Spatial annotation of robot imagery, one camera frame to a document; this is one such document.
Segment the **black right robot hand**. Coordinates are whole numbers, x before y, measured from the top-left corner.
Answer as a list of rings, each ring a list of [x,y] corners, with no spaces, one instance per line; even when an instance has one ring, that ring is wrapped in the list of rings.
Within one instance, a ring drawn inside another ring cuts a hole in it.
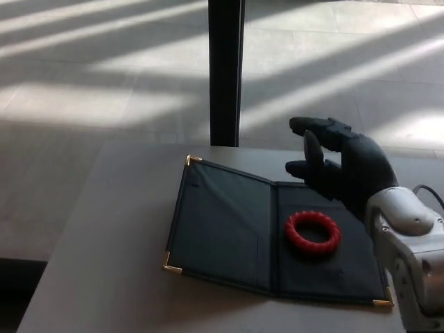
[[[399,185],[381,147],[332,118],[293,117],[289,127],[303,137],[304,160],[289,161],[285,170],[328,200],[338,200],[365,221],[368,199]]]

